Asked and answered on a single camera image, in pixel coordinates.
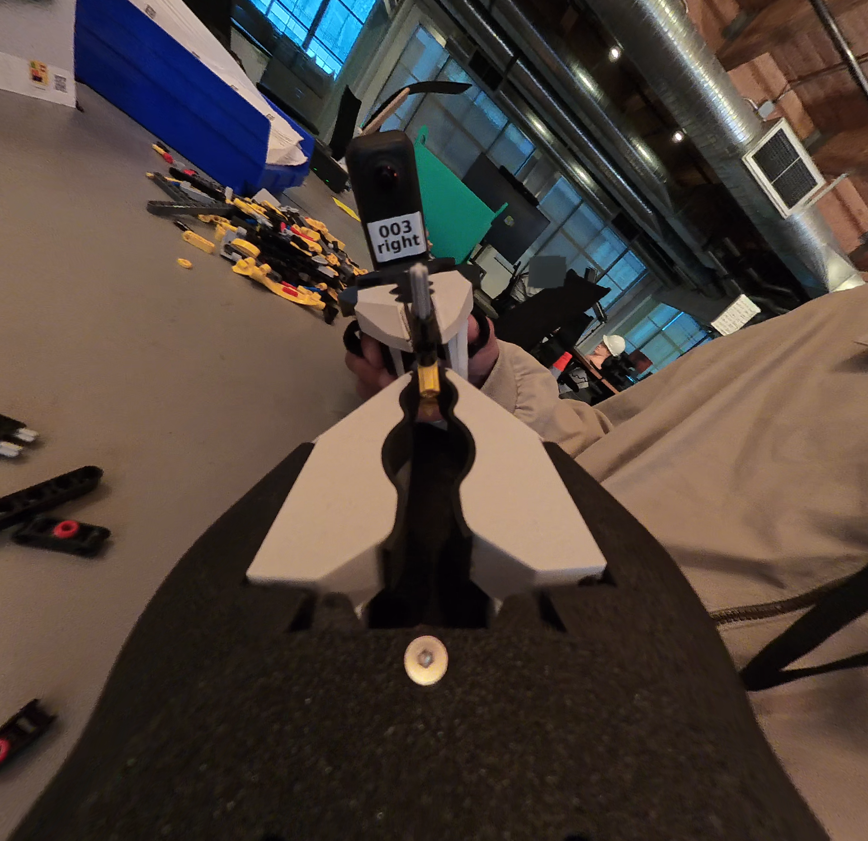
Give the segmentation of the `black wall screen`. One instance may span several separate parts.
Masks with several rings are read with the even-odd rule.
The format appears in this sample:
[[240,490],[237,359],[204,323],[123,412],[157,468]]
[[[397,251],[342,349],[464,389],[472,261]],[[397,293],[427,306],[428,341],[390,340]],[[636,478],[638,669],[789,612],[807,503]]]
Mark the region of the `black wall screen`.
[[516,266],[549,226],[539,201],[506,167],[495,165],[484,153],[476,157],[462,182],[496,214],[485,242]]

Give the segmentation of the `person's beige jacket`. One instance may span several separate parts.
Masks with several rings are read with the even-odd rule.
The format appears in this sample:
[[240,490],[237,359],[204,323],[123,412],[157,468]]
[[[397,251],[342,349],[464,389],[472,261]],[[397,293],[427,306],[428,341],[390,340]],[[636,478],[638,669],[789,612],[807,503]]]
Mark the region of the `person's beige jacket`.
[[736,669],[866,567],[866,286],[602,403],[577,460],[667,549]]

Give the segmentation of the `black beam three red pins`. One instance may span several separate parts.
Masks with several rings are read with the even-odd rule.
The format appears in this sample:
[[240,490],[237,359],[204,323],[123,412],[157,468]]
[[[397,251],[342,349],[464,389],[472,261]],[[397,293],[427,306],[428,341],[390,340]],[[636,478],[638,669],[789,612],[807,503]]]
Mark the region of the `black beam three red pins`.
[[24,525],[89,494],[102,479],[103,470],[88,465],[1,496],[1,530]]

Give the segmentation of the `person's right hand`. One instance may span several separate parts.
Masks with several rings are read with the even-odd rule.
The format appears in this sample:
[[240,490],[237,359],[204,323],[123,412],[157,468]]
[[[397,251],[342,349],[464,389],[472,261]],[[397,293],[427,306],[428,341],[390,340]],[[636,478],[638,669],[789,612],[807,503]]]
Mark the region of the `person's right hand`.
[[[483,387],[493,371],[500,351],[492,321],[485,317],[484,322],[485,333],[474,317],[468,319],[468,380],[478,389]],[[363,400],[367,400],[388,387],[396,377],[386,368],[379,342],[362,334],[359,345],[361,355],[348,351],[345,362],[356,377],[358,394]]]

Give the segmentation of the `short black brick red pin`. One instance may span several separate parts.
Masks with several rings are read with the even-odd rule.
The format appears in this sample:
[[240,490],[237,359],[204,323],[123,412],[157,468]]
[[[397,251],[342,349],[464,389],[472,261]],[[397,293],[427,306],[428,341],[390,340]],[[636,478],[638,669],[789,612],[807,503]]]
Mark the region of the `short black brick red pin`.
[[111,536],[103,526],[43,514],[17,527],[10,540],[22,547],[92,559],[103,551]]

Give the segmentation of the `yellow beam assembly with pins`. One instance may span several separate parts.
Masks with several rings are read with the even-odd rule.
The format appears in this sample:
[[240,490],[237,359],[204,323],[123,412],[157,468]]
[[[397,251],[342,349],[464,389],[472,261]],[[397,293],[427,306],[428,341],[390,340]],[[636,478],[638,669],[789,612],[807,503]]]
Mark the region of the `yellow beam assembly with pins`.
[[436,422],[439,419],[440,369],[435,360],[431,364],[418,364],[417,380],[419,404],[418,422]]

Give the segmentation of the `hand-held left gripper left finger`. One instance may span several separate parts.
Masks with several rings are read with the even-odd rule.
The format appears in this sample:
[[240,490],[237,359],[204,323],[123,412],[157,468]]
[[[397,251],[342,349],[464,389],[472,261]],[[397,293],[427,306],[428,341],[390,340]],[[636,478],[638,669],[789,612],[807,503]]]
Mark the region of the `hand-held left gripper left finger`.
[[356,610],[385,586],[381,550],[409,484],[406,373],[321,434],[246,570],[255,586],[346,596]]

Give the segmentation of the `wooden desk lamp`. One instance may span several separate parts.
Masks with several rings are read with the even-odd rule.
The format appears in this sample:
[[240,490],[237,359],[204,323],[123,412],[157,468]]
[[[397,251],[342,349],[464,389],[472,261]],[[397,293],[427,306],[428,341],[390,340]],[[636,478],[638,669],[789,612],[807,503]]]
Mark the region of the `wooden desk lamp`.
[[466,92],[470,87],[470,83],[467,82],[448,80],[422,80],[404,84],[375,107],[369,117],[361,124],[358,123],[361,100],[349,89],[346,89],[341,100],[331,141],[327,145],[329,160],[345,174],[344,161],[350,142],[359,136],[379,132],[385,120],[392,116],[409,97],[421,94],[458,95]]

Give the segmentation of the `person's right forearm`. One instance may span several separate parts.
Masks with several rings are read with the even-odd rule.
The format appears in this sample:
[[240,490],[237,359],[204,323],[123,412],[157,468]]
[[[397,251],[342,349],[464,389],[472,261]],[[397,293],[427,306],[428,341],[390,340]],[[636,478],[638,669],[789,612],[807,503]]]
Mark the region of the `person's right forearm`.
[[491,338],[471,359],[470,369],[484,395],[570,456],[613,431],[602,412],[560,398],[551,372],[516,345]]

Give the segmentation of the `gridded glass window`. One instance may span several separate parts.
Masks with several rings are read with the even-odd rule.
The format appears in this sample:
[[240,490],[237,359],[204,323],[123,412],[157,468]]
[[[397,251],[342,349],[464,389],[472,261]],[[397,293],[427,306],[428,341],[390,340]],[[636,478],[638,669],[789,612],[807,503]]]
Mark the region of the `gridded glass window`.
[[246,0],[328,76],[343,70],[379,0]]

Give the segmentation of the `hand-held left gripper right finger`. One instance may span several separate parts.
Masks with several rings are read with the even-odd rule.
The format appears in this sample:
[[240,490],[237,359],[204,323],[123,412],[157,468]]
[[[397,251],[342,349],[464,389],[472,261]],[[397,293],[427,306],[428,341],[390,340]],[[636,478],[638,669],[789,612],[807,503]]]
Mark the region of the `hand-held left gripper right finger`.
[[597,580],[606,561],[542,438],[454,371],[451,417],[472,458],[458,500],[472,535],[470,575],[491,600]]

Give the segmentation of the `silver ventilation duct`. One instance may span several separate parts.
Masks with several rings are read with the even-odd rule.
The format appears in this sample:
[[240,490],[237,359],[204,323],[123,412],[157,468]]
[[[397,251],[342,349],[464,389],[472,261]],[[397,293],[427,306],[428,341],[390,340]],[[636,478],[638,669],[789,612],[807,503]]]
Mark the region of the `silver ventilation duct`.
[[782,216],[747,168],[763,122],[681,0],[437,2],[483,86],[602,186],[666,285],[813,298],[863,284],[818,206]]

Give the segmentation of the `pile of toy bricks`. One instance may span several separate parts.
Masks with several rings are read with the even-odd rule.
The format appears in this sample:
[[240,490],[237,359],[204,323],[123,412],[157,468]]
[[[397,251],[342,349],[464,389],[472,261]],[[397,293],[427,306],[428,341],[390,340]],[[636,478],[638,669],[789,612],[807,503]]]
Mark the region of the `pile of toy bricks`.
[[325,223],[264,190],[252,197],[236,194],[181,163],[161,141],[151,149],[168,171],[146,177],[166,198],[148,201],[146,210],[171,222],[185,244],[227,262],[233,273],[268,293],[318,313],[328,325],[352,315],[352,288],[367,270]]

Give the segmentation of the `blue plastic bin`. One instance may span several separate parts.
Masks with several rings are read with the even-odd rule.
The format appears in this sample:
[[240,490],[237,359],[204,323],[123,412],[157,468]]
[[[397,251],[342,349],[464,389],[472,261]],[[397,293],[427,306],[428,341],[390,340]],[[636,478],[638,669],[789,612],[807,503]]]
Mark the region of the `blue plastic bin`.
[[304,183],[298,165],[266,162],[270,121],[130,0],[76,0],[75,79],[233,191],[276,196]]

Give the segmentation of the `grey toy axle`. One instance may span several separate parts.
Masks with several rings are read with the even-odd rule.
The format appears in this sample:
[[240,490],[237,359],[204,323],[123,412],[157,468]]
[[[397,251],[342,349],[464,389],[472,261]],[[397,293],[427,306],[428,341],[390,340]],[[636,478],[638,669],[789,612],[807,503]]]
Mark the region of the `grey toy axle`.
[[438,363],[439,324],[430,292],[428,267],[416,263],[408,271],[410,334],[418,369]]

